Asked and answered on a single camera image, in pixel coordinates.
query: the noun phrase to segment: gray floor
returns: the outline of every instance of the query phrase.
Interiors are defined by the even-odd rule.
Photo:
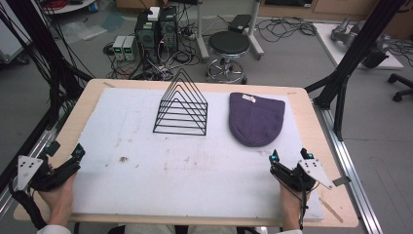
[[[109,9],[97,14],[78,11],[67,14],[61,22],[86,21],[88,26],[102,24]],[[106,32],[92,41],[71,44],[71,48],[96,77],[111,71],[102,48],[117,35],[133,33],[134,21]],[[257,60],[249,53],[239,62],[244,66],[249,85],[306,87],[327,76],[334,64],[318,37],[296,33],[277,43],[256,38],[265,56]],[[405,67],[398,74],[413,79],[413,68],[404,58]],[[206,80],[206,63],[187,66],[185,70],[196,82]],[[357,69],[348,84],[343,123],[343,138],[374,213],[384,233],[413,233],[413,96],[402,102],[392,101],[395,92],[406,87],[389,84],[391,70]],[[49,106],[48,85],[33,63],[10,64],[0,71],[0,171],[21,147]],[[310,93],[315,98],[319,91]],[[106,233],[114,223],[83,223],[81,233]],[[31,223],[15,221],[13,209],[0,221],[1,233],[34,233]],[[305,233],[365,233],[362,223],[357,228],[310,228]]]

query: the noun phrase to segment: purple hat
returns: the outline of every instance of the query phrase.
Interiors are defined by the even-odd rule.
[[[284,111],[282,100],[231,93],[231,133],[245,146],[267,145],[282,131]]]

